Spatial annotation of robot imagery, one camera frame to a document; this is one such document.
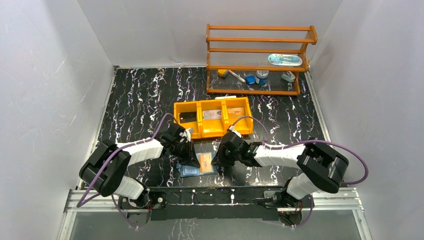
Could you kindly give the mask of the blue card holder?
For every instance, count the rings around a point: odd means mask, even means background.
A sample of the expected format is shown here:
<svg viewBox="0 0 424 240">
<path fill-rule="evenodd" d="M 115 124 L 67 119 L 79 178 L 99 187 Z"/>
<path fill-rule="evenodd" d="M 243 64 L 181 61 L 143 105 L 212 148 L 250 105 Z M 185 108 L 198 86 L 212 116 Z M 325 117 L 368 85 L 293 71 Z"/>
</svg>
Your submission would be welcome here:
<svg viewBox="0 0 424 240">
<path fill-rule="evenodd" d="M 214 153 L 212 153 L 212 152 L 207 152 L 207 153 L 211 153 L 212 159 L 214 158 L 214 156 L 215 156 Z M 199 167 L 181 165 L 179 163 L 176 165 L 176 167 L 179 170 L 180 176 L 183 177 L 183 178 L 184 177 L 202 176 L 202 175 L 212 175 L 212 174 L 217 173 L 217 167 L 215 165 L 213 165 L 213 172 L 210 172 L 210 173 L 200 173 Z"/>
</svg>

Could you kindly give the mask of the orange credit card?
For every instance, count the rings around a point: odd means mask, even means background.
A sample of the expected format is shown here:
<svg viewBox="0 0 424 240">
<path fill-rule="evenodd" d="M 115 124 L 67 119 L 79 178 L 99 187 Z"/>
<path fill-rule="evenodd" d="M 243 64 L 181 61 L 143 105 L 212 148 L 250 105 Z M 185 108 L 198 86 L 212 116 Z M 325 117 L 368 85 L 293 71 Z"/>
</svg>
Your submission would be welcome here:
<svg viewBox="0 0 424 240">
<path fill-rule="evenodd" d="M 210 152 L 200 153 L 198 160 L 200 163 L 199 171 L 202 174 L 212 173 L 214 166 L 212 165 L 212 154 Z"/>
<path fill-rule="evenodd" d="M 227 109 L 227 115 L 229 119 L 238 119 L 242 116 L 245 116 L 245 108 L 244 107 L 232 107 Z"/>
</svg>

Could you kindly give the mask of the yellow three-compartment bin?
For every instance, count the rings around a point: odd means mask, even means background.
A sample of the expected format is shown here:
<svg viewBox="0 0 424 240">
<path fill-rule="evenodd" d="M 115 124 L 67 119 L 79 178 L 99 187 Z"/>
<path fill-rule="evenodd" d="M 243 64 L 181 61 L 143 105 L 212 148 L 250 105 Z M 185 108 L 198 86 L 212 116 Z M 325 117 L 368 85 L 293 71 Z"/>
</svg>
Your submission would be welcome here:
<svg viewBox="0 0 424 240">
<path fill-rule="evenodd" d="M 192 129 L 193 140 L 222 137 L 231 126 L 243 136 L 254 130 L 247 97 L 175 102 L 173 115 L 177 124 Z"/>
</svg>

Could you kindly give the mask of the orange wooden shelf rack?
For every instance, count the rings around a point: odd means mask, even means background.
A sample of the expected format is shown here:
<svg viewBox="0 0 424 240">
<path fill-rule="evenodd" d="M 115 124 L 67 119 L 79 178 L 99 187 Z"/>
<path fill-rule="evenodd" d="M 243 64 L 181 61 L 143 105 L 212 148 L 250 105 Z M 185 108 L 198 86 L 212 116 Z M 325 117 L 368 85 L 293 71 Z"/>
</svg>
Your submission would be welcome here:
<svg viewBox="0 0 424 240">
<path fill-rule="evenodd" d="M 206 27 L 206 91 L 209 94 L 246 94 L 298 96 L 301 93 L 299 75 L 309 70 L 307 48 L 318 42 L 316 28 L 310 26 L 249 26 L 213 25 Z M 279 66 L 269 63 L 270 54 L 301 57 L 300 66 Z M 245 79 L 256 71 L 267 70 L 266 85 L 241 82 L 228 73 L 226 78 L 217 70 L 232 70 Z M 282 79 L 291 71 L 294 82 Z"/>
</svg>

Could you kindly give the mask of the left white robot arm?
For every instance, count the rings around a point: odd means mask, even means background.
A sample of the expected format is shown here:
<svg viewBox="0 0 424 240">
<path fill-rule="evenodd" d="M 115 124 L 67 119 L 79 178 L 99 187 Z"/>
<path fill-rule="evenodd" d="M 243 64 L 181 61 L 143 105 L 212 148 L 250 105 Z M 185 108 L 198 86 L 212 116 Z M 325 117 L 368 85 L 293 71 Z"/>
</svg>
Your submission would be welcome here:
<svg viewBox="0 0 424 240">
<path fill-rule="evenodd" d="M 137 208 L 149 203 L 149 189 L 136 179 L 126 176 L 127 168 L 146 160 L 160 159 L 165 155 L 179 158 L 183 165 L 199 167 L 192 134 L 194 129 L 174 122 L 155 136 L 136 142 L 118 145 L 104 140 L 89 156 L 79 171 L 79 177 L 103 197 L 126 197 Z"/>
</svg>

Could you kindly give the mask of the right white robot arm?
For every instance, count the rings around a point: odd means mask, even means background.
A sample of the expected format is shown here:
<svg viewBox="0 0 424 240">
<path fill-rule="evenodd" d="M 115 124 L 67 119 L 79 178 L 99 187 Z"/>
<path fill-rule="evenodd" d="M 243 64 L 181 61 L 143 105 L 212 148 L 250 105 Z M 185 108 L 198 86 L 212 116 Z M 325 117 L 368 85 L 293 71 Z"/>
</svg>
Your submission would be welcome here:
<svg viewBox="0 0 424 240">
<path fill-rule="evenodd" d="M 228 131 L 221 139 L 213 165 L 247 167 L 283 166 L 300 169 L 281 193 L 282 202 L 295 207 L 301 199 L 317 191 L 335 194 L 339 191 L 349 160 L 326 141 L 310 139 L 296 145 L 269 145 L 247 142 L 236 131 Z"/>
</svg>

